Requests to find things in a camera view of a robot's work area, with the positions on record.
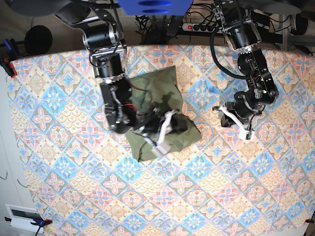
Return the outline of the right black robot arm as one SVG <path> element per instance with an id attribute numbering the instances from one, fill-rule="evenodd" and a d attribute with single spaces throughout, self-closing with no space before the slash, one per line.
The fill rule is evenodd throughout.
<path id="1" fill-rule="evenodd" d="M 156 136 L 154 145 L 164 142 L 169 133 L 187 130 L 184 118 L 177 110 L 161 113 L 147 106 L 138 112 L 131 101 L 135 86 L 126 76 L 126 43 L 117 9 L 119 5 L 87 0 L 63 0 L 55 15 L 65 24 L 83 32 L 83 43 L 89 51 L 89 61 L 95 77 L 100 79 L 100 89 L 105 103 L 105 116 L 111 131 L 124 134 L 131 131 L 148 138 Z"/>

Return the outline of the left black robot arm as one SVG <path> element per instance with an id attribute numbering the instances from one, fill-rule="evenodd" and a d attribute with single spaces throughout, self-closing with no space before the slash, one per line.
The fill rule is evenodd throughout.
<path id="1" fill-rule="evenodd" d="M 210 36 L 210 50 L 215 65 L 226 75 L 247 83 L 247 91 L 234 94 L 234 101 L 226 102 L 221 118 L 222 127 L 234 124 L 252 126 L 255 116 L 260 116 L 267 105 L 273 104 L 279 91 L 268 70 L 262 50 L 257 46 L 261 36 L 255 27 L 251 14 L 237 0 L 216 0 L 212 4 L 216 19 Z M 231 50 L 238 54 L 237 66 L 240 74 L 235 74 L 220 64 L 214 48 L 214 38 L 221 32 Z"/>

